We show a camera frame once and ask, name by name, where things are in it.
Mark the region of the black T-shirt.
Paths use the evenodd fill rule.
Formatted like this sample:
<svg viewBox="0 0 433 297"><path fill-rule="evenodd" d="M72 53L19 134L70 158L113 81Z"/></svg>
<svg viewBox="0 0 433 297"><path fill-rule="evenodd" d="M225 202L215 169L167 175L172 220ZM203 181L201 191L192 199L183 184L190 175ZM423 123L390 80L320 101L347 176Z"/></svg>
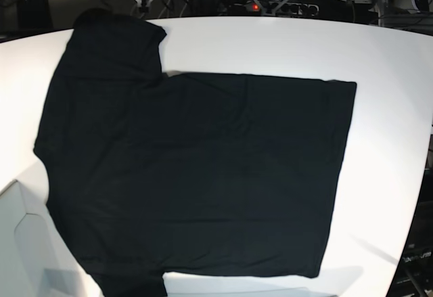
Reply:
<svg viewBox="0 0 433 297"><path fill-rule="evenodd" d="M357 85L162 72L159 26L76 19L35 155L47 208L104 296L165 296L168 272L319 274Z"/></svg>

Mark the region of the black power strip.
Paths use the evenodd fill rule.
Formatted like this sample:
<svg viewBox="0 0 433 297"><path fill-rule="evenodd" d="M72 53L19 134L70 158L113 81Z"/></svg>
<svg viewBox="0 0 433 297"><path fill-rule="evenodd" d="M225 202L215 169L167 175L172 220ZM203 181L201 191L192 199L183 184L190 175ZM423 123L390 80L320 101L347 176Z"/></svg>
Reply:
<svg viewBox="0 0 433 297"><path fill-rule="evenodd" d="M319 15L319 6L296 2L268 2L232 3L222 8L221 16L268 16L282 18L316 18Z"/></svg>

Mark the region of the black box on floor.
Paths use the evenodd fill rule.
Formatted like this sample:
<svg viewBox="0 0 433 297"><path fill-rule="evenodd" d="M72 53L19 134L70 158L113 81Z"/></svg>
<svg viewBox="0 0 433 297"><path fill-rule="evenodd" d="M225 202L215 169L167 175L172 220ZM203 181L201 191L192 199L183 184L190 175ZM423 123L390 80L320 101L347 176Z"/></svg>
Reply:
<svg viewBox="0 0 433 297"><path fill-rule="evenodd" d="M21 30L48 30L53 27L49 0L18 0L16 15Z"/></svg>

